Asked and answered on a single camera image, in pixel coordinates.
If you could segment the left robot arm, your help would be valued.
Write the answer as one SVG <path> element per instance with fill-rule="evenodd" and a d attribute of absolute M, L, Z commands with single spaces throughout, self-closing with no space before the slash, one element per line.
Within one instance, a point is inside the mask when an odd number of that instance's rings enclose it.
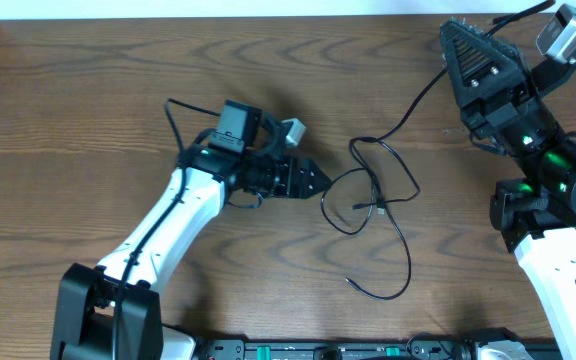
<path fill-rule="evenodd" d="M 180 144 L 164 193 L 136 229 L 96 266 L 73 264 L 58 291 L 53 359 L 190 359 L 194 337 L 163 323 L 160 298 L 200 231 L 232 193 L 308 199 L 330 178 L 289 154 L 306 132 L 296 118 L 228 100 L 214 128 Z"/>

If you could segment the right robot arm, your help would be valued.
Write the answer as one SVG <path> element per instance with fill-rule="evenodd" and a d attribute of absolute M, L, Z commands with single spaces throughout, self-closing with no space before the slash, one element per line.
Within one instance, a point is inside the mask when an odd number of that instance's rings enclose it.
<path fill-rule="evenodd" d="M 490 221 L 537 292 L 562 357 L 576 359 L 576 132 L 543 102 L 576 70 L 576 40 L 572 58 L 546 56 L 535 68 L 461 21 L 441 26 L 440 43 L 470 141 L 523 173 L 497 183 Z"/>

